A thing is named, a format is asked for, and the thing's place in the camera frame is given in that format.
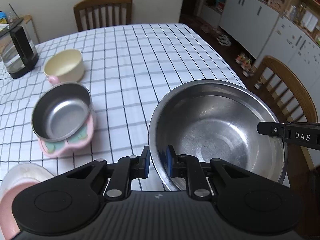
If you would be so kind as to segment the pink bear-shaped plate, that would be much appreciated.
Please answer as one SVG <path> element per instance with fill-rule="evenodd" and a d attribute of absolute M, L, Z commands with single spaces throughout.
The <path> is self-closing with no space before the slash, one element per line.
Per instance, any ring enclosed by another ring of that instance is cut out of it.
<path fill-rule="evenodd" d="M 4 239 L 12 239 L 20 232 L 12 214 L 13 200 L 21 191 L 35 184 L 37 184 L 35 181 L 21 183 L 12 187 L 4 194 L 1 200 L 1 231 Z"/>

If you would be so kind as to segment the large stainless steel bowl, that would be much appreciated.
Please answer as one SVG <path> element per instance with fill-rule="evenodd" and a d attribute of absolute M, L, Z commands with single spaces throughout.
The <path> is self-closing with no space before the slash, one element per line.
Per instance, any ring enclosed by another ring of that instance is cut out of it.
<path fill-rule="evenodd" d="M 270 108 L 250 91 L 218 80 L 197 80 L 170 91 L 155 108 L 149 127 L 153 165 L 165 188 L 185 190 L 184 179 L 165 168 L 166 149 L 201 162 L 220 158 L 282 183 L 287 146 L 278 137 L 260 135 L 259 122 L 277 122 Z"/>

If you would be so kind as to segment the small steel bowl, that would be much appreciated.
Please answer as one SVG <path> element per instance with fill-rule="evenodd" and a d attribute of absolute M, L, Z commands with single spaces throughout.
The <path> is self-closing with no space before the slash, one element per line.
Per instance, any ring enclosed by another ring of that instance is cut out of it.
<path fill-rule="evenodd" d="M 36 103 L 31 125 L 38 138 L 58 142 L 74 135 L 92 112 L 89 90 L 77 82 L 50 88 Z"/>

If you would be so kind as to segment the cream bowl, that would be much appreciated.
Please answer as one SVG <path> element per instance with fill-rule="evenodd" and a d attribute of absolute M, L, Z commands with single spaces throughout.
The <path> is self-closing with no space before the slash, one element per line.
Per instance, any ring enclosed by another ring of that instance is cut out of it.
<path fill-rule="evenodd" d="M 44 65 L 44 73 L 52 86 L 63 82 L 79 82 L 85 73 L 82 53 L 76 49 L 57 53 Z"/>

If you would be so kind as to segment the wooden chair right side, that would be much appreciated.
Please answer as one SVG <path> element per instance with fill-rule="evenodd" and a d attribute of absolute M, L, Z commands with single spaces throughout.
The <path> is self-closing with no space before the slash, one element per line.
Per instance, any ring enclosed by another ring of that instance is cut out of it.
<path fill-rule="evenodd" d="M 264 57 L 253 70 L 248 89 L 270 107 L 280 122 L 319 123 L 305 86 L 289 67 L 272 56 Z"/>

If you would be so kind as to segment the pink kids plate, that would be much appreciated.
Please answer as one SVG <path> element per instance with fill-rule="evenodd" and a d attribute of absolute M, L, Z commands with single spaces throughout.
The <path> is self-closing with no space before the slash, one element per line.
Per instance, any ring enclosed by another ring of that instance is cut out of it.
<path fill-rule="evenodd" d="M 86 122 L 71 137 L 58 142 L 49 142 L 39 138 L 40 149 L 42 153 L 49 158 L 57 158 L 66 152 L 80 150 L 92 141 L 95 124 L 96 114 L 94 111 L 91 111 Z"/>

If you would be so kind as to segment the white round plate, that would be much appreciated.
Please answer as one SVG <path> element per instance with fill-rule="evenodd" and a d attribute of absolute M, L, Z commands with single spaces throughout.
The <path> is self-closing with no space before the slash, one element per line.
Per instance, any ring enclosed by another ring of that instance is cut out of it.
<path fill-rule="evenodd" d="M 14 166 L 5 176 L 1 184 L 1 198 L 13 187 L 24 183 L 41 183 L 54 176 L 37 164 L 20 164 Z"/>

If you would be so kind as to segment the white cabinet unit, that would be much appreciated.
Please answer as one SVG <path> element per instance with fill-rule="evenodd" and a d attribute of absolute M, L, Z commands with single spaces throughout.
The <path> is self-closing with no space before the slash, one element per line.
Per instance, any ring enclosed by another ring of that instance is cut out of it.
<path fill-rule="evenodd" d="M 200 18 L 255 58 L 275 57 L 301 78 L 319 76 L 319 6 L 314 0 L 204 0 Z"/>

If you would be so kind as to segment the checkered tablecloth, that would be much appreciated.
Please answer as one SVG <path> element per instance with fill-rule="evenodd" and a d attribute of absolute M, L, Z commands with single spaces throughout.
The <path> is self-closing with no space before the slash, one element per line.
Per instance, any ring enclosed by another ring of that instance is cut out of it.
<path fill-rule="evenodd" d="M 50 159 L 31 127 L 35 103 L 49 88 L 43 68 L 58 52 L 82 52 L 81 83 L 91 93 L 97 117 L 85 148 Z M 202 38 L 183 24 L 137 24 L 83 31 L 37 46 L 32 72 L 13 79 L 1 68 L 1 176 L 14 166 L 35 163 L 57 176 L 103 158 L 115 163 L 139 155 L 148 143 L 151 116 L 175 87 L 216 79 L 241 85 L 239 77 Z"/>

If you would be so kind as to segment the glass electric kettle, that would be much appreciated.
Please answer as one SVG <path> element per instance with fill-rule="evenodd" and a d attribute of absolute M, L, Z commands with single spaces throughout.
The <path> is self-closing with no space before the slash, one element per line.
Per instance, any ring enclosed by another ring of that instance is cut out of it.
<path fill-rule="evenodd" d="M 9 75 L 18 79 L 35 68 L 39 55 L 22 18 L 3 26 L 1 59 Z"/>

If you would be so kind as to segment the wooden side shelf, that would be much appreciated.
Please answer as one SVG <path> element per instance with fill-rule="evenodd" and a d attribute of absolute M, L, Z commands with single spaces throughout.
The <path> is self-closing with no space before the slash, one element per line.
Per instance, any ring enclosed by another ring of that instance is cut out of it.
<path fill-rule="evenodd" d="M 24 30 L 26 31 L 26 35 L 33 42 L 33 44 L 38 45 L 39 37 L 37 31 L 35 29 L 35 25 L 33 23 L 33 18 L 31 15 L 22 16 Z"/>

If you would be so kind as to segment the wooden chair behind table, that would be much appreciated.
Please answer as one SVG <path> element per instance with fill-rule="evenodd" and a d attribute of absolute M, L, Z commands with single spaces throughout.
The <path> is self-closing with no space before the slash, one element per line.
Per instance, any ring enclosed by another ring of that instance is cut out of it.
<path fill-rule="evenodd" d="M 78 31 L 131 24 L 133 0 L 83 0 L 73 7 Z"/>

